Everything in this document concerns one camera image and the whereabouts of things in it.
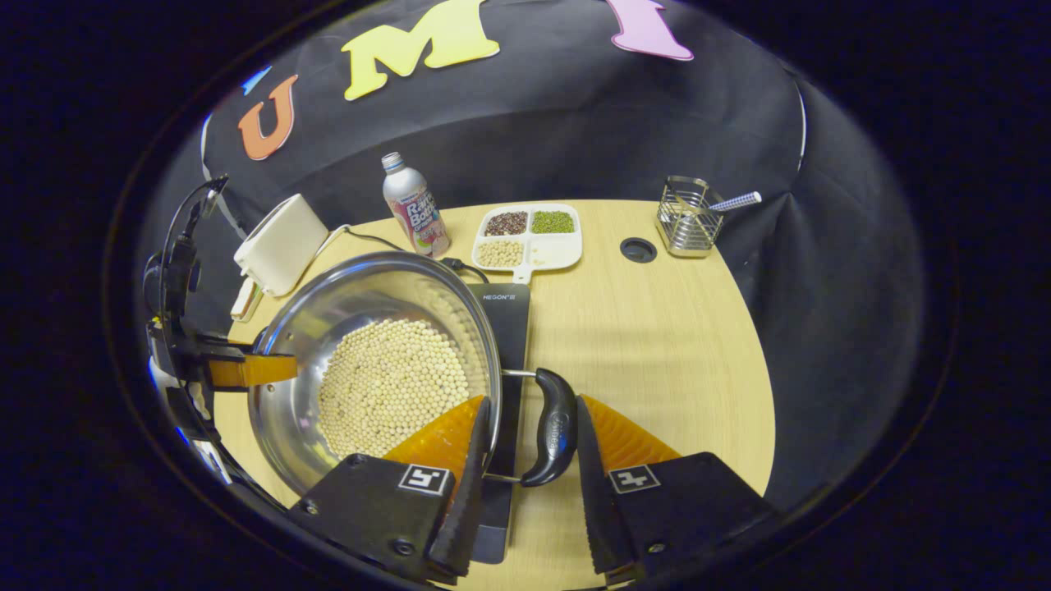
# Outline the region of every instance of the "foam letter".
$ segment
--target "foam letter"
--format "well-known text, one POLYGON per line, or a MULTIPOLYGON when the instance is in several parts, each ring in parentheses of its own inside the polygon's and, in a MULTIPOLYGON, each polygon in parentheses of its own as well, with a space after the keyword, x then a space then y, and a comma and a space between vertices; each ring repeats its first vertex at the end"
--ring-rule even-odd
POLYGON ((427 42, 431 54, 427 67, 444 67, 495 55, 500 44, 486 38, 478 5, 485 0, 446 0, 436 4, 409 33, 390 25, 379 25, 351 39, 343 46, 350 54, 348 101, 359 99, 387 83, 387 75, 376 72, 376 60, 398 76, 416 69, 427 42))
POLYGON ((263 137, 260 128, 260 113, 263 110, 263 103, 260 103, 241 118, 238 129, 241 129, 241 140, 245 144, 245 154, 252 160, 265 160, 277 148, 285 145, 289 134, 292 133, 292 124, 295 123, 295 109, 292 108, 292 84, 300 78, 292 75, 270 93, 270 100, 273 107, 277 109, 277 126, 267 137, 263 137))
POLYGON ((605 0, 617 15, 620 33, 613 36, 613 44, 628 52, 639 52, 688 61, 694 54, 675 40, 660 13, 664 6, 653 0, 605 0))

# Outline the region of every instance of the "pot handle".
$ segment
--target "pot handle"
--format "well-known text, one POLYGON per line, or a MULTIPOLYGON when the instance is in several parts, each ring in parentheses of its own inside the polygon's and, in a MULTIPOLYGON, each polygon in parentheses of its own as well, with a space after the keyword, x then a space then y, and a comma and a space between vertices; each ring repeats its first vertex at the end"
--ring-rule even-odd
POLYGON ((536 429, 536 464, 521 475, 522 486, 545 485, 565 471, 577 450, 577 401, 561 375, 543 368, 536 372, 504 370, 504 375, 531 376, 543 391, 543 410, 536 429))

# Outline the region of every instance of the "white divided tray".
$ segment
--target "white divided tray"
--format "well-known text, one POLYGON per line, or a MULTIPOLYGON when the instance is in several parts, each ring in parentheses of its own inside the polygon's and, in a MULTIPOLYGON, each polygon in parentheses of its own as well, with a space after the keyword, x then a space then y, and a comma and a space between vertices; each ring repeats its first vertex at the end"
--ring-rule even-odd
POLYGON ((527 205, 507 205, 492 209, 481 219, 478 233, 471 249, 471 260, 474 266, 487 271, 512 271, 515 283, 530 282, 533 271, 562 269, 580 260, 583 252, 583 238, 580 233, 580 217, 577 210, 569 205, 558 203, 530 203, 527 205), (489 221, 500 213, 526 211, 526 231, 514 236, 486 236, 489 221), (533 233, 533 216, 537 211, 564 211, 573 218, 573 231, 566 233, 533 233), (478 262, 478 247, 487 242, 510 240, 523 245, 522 262, 517 267, 487 267, 478 262))

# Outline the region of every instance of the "screw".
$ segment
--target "screw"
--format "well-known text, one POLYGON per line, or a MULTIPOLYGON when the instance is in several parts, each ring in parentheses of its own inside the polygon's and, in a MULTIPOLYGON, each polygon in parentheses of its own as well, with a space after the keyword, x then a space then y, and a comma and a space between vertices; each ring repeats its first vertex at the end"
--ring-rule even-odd
POLYGON ((395 539, 392 544, 394 551, 403 556, 409 556, 416 551, 416 548, 404 539, 395 539))

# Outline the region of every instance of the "stainless steel utensil holder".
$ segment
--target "stainless steel utensil holder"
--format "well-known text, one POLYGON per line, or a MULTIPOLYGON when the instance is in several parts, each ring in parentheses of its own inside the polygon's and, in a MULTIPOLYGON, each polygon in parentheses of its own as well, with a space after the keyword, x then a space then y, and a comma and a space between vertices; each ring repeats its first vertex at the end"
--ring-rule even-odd
POLYGON ((657 206, 657 230, 676 257, 703 259, 712 254, 723 215, 708 209, 723 198, 701 179, 672 176, 657 206))

